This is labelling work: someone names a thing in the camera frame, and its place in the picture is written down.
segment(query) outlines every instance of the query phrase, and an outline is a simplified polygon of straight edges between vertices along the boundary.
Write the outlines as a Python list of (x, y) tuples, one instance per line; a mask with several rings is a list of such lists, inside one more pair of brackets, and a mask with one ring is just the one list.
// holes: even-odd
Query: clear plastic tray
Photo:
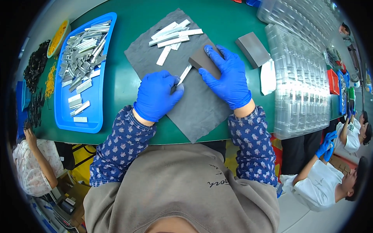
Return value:
[(281, 140), (329, 125), (330, 92), (324, 57), (279, 25), (265, 27), (275, 62), (275, 136)]
[(320, 52), (323, 52), (328, 44), (327, 39), (307, 18), (283, 1), (263, 0), (257, 17), (265, 23), (283, 26)]
[(301, 13), (327, 40), (333, 38), (335, 31), (342, 24), (340, 13), (335, 4), (329, 0), (282, 0), (282, 2)]

